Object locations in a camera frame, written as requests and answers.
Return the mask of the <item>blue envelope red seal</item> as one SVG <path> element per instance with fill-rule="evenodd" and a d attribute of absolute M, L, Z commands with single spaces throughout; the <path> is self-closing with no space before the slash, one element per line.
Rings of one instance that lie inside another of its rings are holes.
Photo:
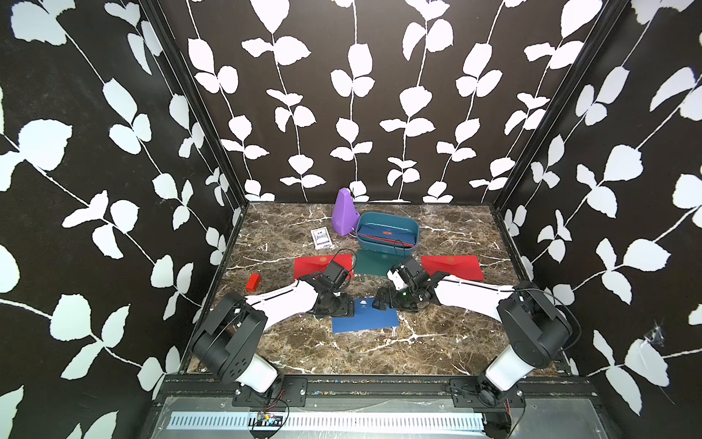
<path fill-rule="evenodd" d="M 393 232 L 392 230 L 376 230 L 365 228 L 358 233 L 358 237 L 373 243 L 383 243 L 401 248 L 411 248 L 417 243 L 416 236 L 409 232 Z"/>

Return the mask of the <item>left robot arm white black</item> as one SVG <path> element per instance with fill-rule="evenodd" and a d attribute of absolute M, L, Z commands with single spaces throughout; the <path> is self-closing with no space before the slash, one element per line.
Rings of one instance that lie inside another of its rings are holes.
<path fill-rule="evenodd" d="M 199 324 L 193 355 L 221 383 L 239 383 L 259 394 L 276 393 L 279 372 L 257 354 L 263 333 L 288 318 L 352 318 L 354 300 L 345 288 L 351 272 L 336 261 L 265 294 L 226 294 Z"/>

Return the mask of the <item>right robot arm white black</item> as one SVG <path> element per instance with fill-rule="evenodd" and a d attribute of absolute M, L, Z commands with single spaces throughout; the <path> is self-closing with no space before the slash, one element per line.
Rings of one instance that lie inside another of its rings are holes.
<path fill-rule="evenodd" d="M 457 307 L 493 318 L 508 339 L 505 348 L 479 375 L 478 394 L 497 400 L 534 369 L 546 369 L 573 335 L 570 320 L 530 282 L 490 285 L 446 272 L 429 273 L 410 257 L 387 273 L 391 287 L 374 297 L 378 310 L 418 312 L 428 304 Z"/>

